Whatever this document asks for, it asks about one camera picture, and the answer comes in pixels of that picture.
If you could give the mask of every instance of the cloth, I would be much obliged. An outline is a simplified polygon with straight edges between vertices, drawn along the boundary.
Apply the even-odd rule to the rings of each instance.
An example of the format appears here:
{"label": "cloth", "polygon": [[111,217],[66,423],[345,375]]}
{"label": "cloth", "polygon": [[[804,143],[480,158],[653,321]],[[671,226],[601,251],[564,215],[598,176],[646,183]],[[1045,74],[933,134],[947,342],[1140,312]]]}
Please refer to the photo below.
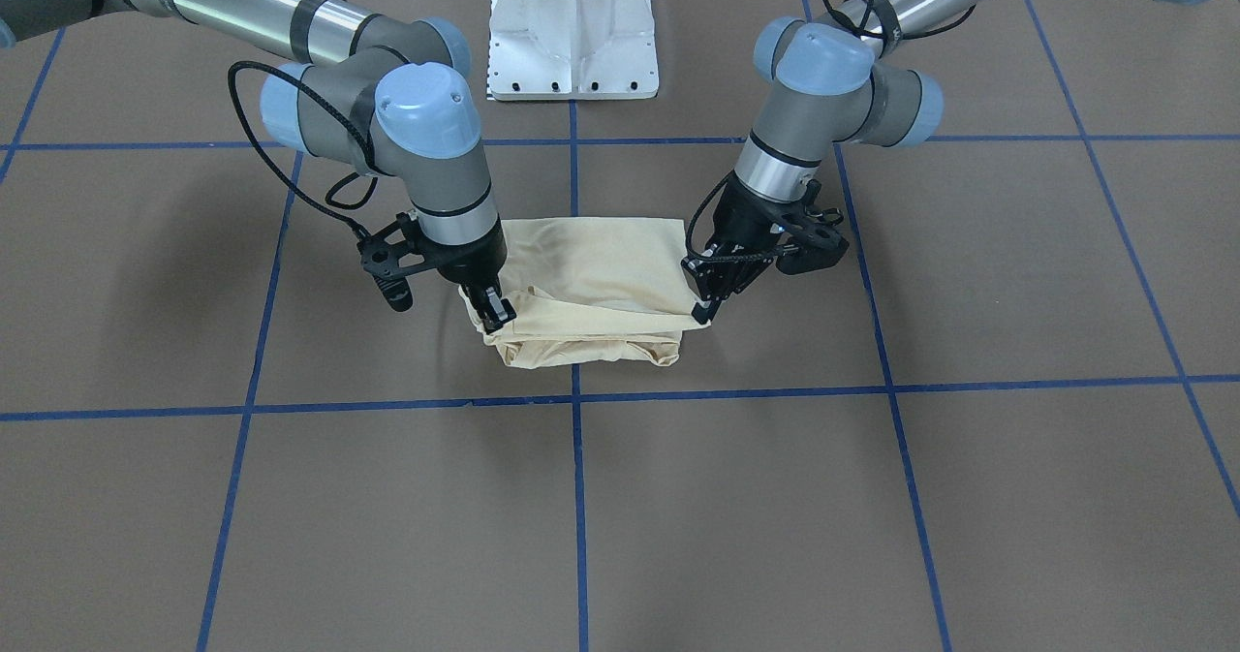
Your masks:
{"label": "cloth", "polygon": [[[670,366],[682,331],[704,328],[691,315],[697,297],[680,268],[683,221],[506,219],[503,237],[500,286],[517,317],[482,342],[505,366]],[[482,331],[469,300],[465,309]]]}

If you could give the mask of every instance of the crumpled fabric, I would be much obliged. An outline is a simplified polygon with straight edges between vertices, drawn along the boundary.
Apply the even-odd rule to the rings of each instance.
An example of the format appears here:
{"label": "crumpled fabric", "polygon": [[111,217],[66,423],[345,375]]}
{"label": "crumpled fabric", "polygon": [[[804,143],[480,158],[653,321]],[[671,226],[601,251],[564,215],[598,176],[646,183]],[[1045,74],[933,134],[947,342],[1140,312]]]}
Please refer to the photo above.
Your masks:
{"label": "crumpled fabric", "polygon": [[516,320],[487,335],[469,300],[465,309],[505,366],[672,366],[683,331],[709,326],[691,315],[681,219],[506,219],[503,237],[500,286]]}

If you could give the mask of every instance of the robotic arm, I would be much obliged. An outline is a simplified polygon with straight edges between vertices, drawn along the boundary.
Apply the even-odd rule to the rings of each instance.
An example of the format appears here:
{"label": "robotic arm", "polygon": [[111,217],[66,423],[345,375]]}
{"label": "robotic arm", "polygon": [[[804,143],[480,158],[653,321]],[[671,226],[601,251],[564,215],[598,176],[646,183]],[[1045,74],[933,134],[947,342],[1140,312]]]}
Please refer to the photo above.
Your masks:
{"label": "robotic arm", "polygon": [[[827,2],[818,20],[782,17],[763,30],[754,64],[770,82],[769,95],[735,167],[689,221],[682,267],[702,300],[693,312],[698,321],[709,321],[771,263],[786,275],[838,263],[848,249],[835,228],[842,216],[815,206],[815,171],[837,141],[897,148],[929,139],[942,117],[937,83],[879,59],[903,42],[960,25],[963,17],[935,29],[980,1],[844,0],[838,9]],[[720,192],[713,236],[694,250],[698,216]]]}
{"label": "robotic arm", "polygon": [[[935,25],[980,1],[844,0],[838,9],[828,4],[818,20],[784,17],[766,26],[754,64],[771,90],[734,170],[699,207],[686,238],[682,265],[703,300],[694,311],[699,321],[770,264],[795,275],[838,263],[848,247],[835,228],[842,216],[815,206],[815,171],[836,141],[894,148],[934,133],[942,114],[939,86],[880,59],[908,40],[951,29]],[[0,47],[113,11],[181,17],[293,61],[280,68],[241,62],[229,78],[244,68],[269,73],[262,114],[280,144],[346,162],[351,178],[399,176],[413,209],[368,233],[280,175],[285,183],[350,224],[363,269],[398,311],[413,304],[405,278],[434,268],[461,285],[489,331],[513,320],[497,278],[507,255],[503,233],[463,78],[469,50],[453,25],[434,17],[407,25],[346,0],[0,0]],[[279,175],[232,90],[247,135]],[[329,205],[348,207],[331,202],[331,193]],[[697,219],[718,193],[713,236],[694,250]],[[402,267],[410,254],[422,255],[420,263]]]}
{"label": "robotic arm", "polygon": [[[434,268],[461,285],[489,331],[513,320],[498,284],[507,250],[481,126],[463,78],[469,46],[455,26],[435,17],[407,25],[347,0],[0,0],[0,47],[113,11],[181,17],[294,61],[229,71],[238,117],[268,166],[280,175],[244,121],[233,86],[239,69],[272,74],[260,104],[280,144],[346,162],[353,178],[404,181],[413,209],[368,233],[280,175],[299,197],[350,224],[362,267],[392,309],[412,307],[407,276]],[[402,267],[410,254],[420,263]]]}

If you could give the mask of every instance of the black cable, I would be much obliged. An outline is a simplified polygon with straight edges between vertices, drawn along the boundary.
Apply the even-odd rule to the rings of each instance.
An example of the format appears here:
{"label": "black cable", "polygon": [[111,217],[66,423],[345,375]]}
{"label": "black cable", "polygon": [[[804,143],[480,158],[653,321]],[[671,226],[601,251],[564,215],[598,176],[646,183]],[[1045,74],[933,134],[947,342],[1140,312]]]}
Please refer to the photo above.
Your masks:
{"label": "black cable", "polygon": [[[853,35],[853,37],[883,38],[884,35],[873,33],[873,31],[866,29],[866,25],[869,21],[869,16],[874,11],[874,0],[864,0],[864,2],[866,2],[866,11],[862,14],[861,22],[858,24],[853,22],[852,17],[839,11],[839,9],[832,6],[831,0],[822,0],[823,6],[827,7],[828,16],[831,16],[833,21],[838,22],[838,25],[842,26],[842,29],[847,30],[851,35]],[[976,7],[977,6],[970,6],[960,17],[957,17],[956,21],[952,21],[951,25],[944,25],[941,26],[941,29],[928,30],[923,31],[921,33],[908,33],[904,35],[904,38],[934,37],[934,35],[936,33],[944,33],[945,31],[957,29],[960,25],[963,25],[965,20],[968,20],[968,16],[972,16]]]}
{"label": "black cable", "polygon": [[358,198],[357,202],[353,202],[352,205],[345,205],[345,202],[336,201],[336,196],[337,193],[340,193],[340,190],[348,187],[348,185],[353,183],[353,180],[360,178],[360,176],[362,175],[358,175],[357,172],[348,172],[348,175],[337,181],[337,183],[331,185],[331,188],[327,190],[327,195],[326,197],[322,198],[322,201],[326,202],[327,206],[337,207],[337,209],[345,209],[345,211],[361,209],[361,207],[366,206],[366,203],[371,201],[371,197],[374,197],[374,188],[379,183],[379,178],[371,180],[371,185],[368,188],[366,188],[365,196]]}
{"label": "black cable", "polygon": [[791,254],[791,252],[795,252],[795,250],[799,249],[797,245],[791,245],[791,244],[789,244],[789,245],[775,245],[775,247],[771,247],[770,250],[766,250],[766,252],[754,252],[754,254],[749,254],[749,255],[704,255],[704,254],[701,254],[701,252],[694,250],[693,249],[693,232],[697,228],[698,219],[702,218],[702,214],[706,211],[706,207],[708,207],[711,205],[711,202],[714,201],[714,197],[717,196],[717,193],[722,192],[722,190],[724,187],[727,187],[727,185],[728,185],[728,178],[719,180],[719,183],[714,185],[714,188],[711,190],[711,192],[706,196],[706,198],[703,198],[703,201],[701,202],[701,205],[698,205],[697,211],[693,212],[693,218],[689,219],[689,224],[684,229],[684,250],[687,252],[687,254],[689,255],[689,258],[699,260],[699,263],[702,263],[702,264],[712,264],[712,263],[761,263],[763,259],[775,259],[775,258],[779,258],[779,255],[787,255],[787,254]]}
{"label": "black cable", "polygon": [[[233,110],[236,110],[237,113],[237,119],[241,123],[241,128],[246,133],[246,139],[249,140],[250,148],[254,150],[254,152],[258,154],[258,157],[262,157],[267,167],[270,167],[270,171],[273,171],[274,175],[278,176],[280,181],[283,181],[284,187],[288,187],[293,193],[295,193],[298,198],[301,198],[303,202],[306,202],[306,205],[314,207],[315,211],[320,211],[322,212],[322,214],[331,216],[332,219],[337,219],[341,221],[341,223],[345,223],[350,229],[353,231],[353,236],[357,237],[358,240],[363,240],[363,238],[371,237],[371,233],[368,232],[368,229],[366,229],[366,227],[363,227],[363,224],[360,224],[357,223],[357,221],[348,218],[348,216],[340,214],[340,212],[331,211],[329,209],[329,207],[319,205],[319,202],[315,202],[314,198],[310,198],[305,192],[301,192],[301,190],[298,188],[298,185],[294,183],[294,181],[289,178],[288,175],[284,175],[284,171],[280,170],[280,167],[277,166],[274,161],[272,161],[272,157],[267,155],[267,150],[263,149],[263,145],[254,135],[253,128],[249,125],[249,118],[246,117],[246,109],[242,108],[241,97],[237,92],[237,73],[239,73],[246,68],[263,71],[263,73],[270,74],[270,77],[280,78],[283,82],[289,83],[289,86],[296,87],[298,92],[305,93],[305,95],[309,97],[310,100],[314,100],[315,104],[319,104],[320,108],[324,108],[325,113],[327,113],[332,119],[336,119],[336,121],[340,123],[340,125],[343,126],[346,131],[348,131],[348,135],[352,136],[355,141],[357,141],[357,144],[362,149],[362,156],[366,159],[367,166],[373,166],[374,162],[374,148],[371,144],[371,141],[368,141],[366,136],[362,135],[362,131],[357,130],[357,126],[353,126],[352,121],[348,121],[348,118],[343,117],[343,114],[341,114],[340,110],[337,110],[336,108],[332,108],[330,102],[325,100],[322,95],[319,95],[319,93],[314,90],[314,88],[308,87],[306,83],[300,82],[300,79],[293,78],[290,74],[284,73],[284,71],[274,68],[274,66],[262,64],[258,61],[237,61],[228,69],[228,97],[232,100]],[[340,188],[343,188],[343,186],[346,183],[350,183],[350,181],[352,180],[351,178],[341,180],[340,183],[336,185],[335,188],[336,192]],[[360,201],[358,205],[355,207],[366,205],[366,202],[371,197],[371,193],[373,192],[374,192],[374,183],[372,181],[371,188],[366,193],[366,197],[363,197],[362,201]]]}

